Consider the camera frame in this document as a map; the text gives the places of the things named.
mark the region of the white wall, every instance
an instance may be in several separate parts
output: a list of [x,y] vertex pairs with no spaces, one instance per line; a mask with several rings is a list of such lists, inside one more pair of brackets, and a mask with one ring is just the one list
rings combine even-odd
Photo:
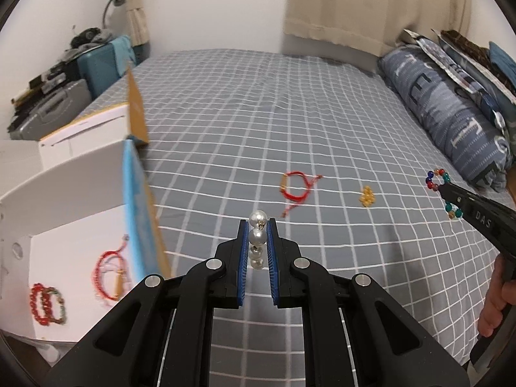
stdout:
[[0,32],[0,139],[13,114],[10,100],[53,66],[73,38],[100,27],[107,0],[20,0]]
[[[494,0],[472,0],[468,37],[497,42],[516,59],[516,36]],[[240,48],[349,59],[330,43],[284,36],[286,0],[144,0],[152,54],[204,48]]]
[[153,54],[238,48],[279,52],[286,0],[144,0]]

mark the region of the red beaded bracelet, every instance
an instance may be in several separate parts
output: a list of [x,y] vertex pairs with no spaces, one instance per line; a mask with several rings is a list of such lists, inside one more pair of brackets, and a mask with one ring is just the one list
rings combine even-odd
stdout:
[[[41,293],[41,304],[43,307],[44,316],[40,316],[38,307],[35,304],[38,293]],[[30,290],[30,312],[34,316],[34,319],[42,326],[48,326],[50,320],[48,319],[48,311],[52,309],[52,303],[50,302],[50,296],[45,292],[45,287],[42,284],[34,284]]]
[[[292,195],[291,193],[287,192],[287,178],[290,177],[290,176],[293,176],[293,175],[301,176],[303,181],[304,181],[304,185],[306,186],[306,189],[304,190],[304,193],[302,195],[300,195],[300,196]],[[289,205],[288,207],[286,207],[286,209],[283,211],[283,214],[281,214],[281,217],[282,218],[286,217],[286,215],[288,214],[288,212],[291,209],[293,209],[296,206],[302,204],[306,200],[306,198],[308,197],[308,194],[310,193],[310,189],[312,189],[313,186],[315,185],[315,183],[319,179],[321,179],[322,177],[323,177],[322,174],[318,174],[311,181],[309,181],[306,178],[306,175],[303,172],[300,172],[298,170],[295,170],[293,172],[283,173],[283,176],[281,178],[281,183],[280,183],[280,192],[283,194],[283,196],[286,199],[288,199],[288,200],[290,200],[292,202],[295,202],[295,204]]]

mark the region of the gray plaid bedsheet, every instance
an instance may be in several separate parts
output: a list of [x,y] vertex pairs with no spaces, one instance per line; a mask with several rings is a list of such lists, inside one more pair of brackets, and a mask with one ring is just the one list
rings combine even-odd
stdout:
[[[278,219],[280,236],[334,274],[368,273],[467,359],[496,250],[426,189],[436,166],[465,182],[379,76],[315,57],[199,50],[151,58],[135,77],[151,139],[142,161],[175,275],[236,237],[253,210],[280,216],[282,173],[323,174]],[[85,113],[125,91],[122,79]],[[370,208],[359,202],[366,185]],[[215,312],[211,385],[304,385],[301,323],[300,310],[273,306],[267,268],[249,266],[244,306]]]

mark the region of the gold charm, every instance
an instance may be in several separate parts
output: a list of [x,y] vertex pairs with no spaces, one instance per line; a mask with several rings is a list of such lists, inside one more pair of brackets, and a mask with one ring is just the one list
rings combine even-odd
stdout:
[[115,287],[115,298],[116,301],[119,301],[122,297],[122,294],[124,293],[124,270],[122,268],[118,269],[117,271],[117,285]]

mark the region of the human hand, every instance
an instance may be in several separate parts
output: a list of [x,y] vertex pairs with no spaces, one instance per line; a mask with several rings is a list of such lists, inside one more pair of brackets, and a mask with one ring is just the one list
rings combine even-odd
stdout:
[[501,324],[501,311],[507,304],[516,304],[516,280],[504,283],[505,259],[498,255],[494,261],[493,275],[486,293],[486,301],[478,319],[478,332],[484,337],[490,337]]

